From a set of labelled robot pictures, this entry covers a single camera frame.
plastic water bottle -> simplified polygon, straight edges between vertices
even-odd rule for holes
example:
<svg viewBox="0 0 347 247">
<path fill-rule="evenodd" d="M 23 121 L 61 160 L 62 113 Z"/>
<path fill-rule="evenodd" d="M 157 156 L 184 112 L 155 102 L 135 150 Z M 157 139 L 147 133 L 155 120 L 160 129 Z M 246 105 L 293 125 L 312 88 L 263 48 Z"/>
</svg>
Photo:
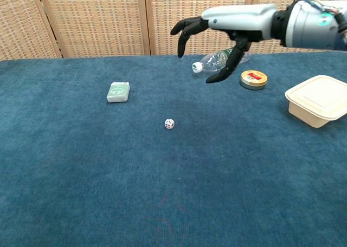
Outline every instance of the plastic water bottle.
<svg viewBox="0 0 347 247">
<path fill-rule="evenodd" d="M 195 62 L 192 65 L 194 73 L 204 72 L 219 72 L 223 67 L 226 66 L 228 56 L 232 52 L 233 48 L 220 50 L 215 53 L 209 54 L 199 62 Z M 251 53 L 247 51 L 243 56 L 240 63 L 244 63 L 250 59 Z"/>
</svg>

robotic hand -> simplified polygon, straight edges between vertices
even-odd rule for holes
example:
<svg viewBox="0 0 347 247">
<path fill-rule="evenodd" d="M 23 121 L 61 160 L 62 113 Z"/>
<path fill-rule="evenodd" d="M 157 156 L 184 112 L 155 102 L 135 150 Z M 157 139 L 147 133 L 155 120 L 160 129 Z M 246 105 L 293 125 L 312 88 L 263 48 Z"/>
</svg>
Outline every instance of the robotic hand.
<svg viewBox="0 0 347 247">
<path fill-rule="evenodd" d="M 294 0 L 282 11 L 277 11 L 273 4 L 230 5 L 213 7 L 201 17 L 181 20 L 171 34 L 182 31 L 178 57 L 184 55 L 191 35 L 208 28 L 224 31 L 236 41 L 226 66 L 206 80 L 214 83 L 233 73 L 252 42 L 277 39 L 284 47 L 347 50 L 346 20 L 347 1 Z"/>
</svg>

bottle label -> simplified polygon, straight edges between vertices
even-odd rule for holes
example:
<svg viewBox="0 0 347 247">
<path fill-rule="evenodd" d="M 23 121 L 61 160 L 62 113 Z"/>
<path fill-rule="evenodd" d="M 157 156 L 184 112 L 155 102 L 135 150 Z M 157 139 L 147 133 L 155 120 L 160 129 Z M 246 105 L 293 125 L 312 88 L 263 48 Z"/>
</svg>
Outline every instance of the bottle label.
<svg viewBox="0 0 347 247">
<path fill-rule="evenodd" d="M 230 54 L 232 53 L 232 50 L 233 50 L 233 48 L 228 48 L 228 49 L 225 49 L 223 51 L 227 54 L 227 56 L 230 56 Z"/>
</svg>

takeout container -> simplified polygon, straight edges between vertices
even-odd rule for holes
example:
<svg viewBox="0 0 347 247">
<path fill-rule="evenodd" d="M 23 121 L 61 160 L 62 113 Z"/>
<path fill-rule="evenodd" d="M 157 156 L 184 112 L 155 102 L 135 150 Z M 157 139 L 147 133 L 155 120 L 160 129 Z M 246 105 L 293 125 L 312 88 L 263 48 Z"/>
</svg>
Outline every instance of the takeout container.
<svg viewBox="0 0 347 247">
<path fill-rule="evenodd" d="M 347 113 L 347 83 L 317 75 L 286 91 L 289 112 L 319 128 Z"/>
</svg>

white die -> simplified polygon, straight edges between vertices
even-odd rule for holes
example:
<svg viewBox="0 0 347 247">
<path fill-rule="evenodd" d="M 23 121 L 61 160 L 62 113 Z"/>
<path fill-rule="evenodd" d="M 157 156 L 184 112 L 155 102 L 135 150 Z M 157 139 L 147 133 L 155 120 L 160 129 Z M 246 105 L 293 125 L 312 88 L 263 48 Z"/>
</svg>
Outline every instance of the white die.
<svg viewBox="0 0 347 247">
<path fill-rule="evenodd" d="M 174 127 L 174 125 L 175 125 L 175 122 L 173 119 L 167 119 L 165 121 L 165 128 L 166 129 L 172 129 Z"/>
</svg>

